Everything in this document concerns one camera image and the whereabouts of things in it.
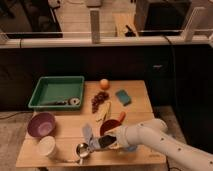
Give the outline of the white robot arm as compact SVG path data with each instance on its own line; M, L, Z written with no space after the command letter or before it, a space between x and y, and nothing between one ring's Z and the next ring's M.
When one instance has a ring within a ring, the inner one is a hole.
M177 141L166 134L167 130L166 123L158 118L129 126L108 120L101 125L100 135L114 135L124 148L145 145L192 171L213 171L213 154Z

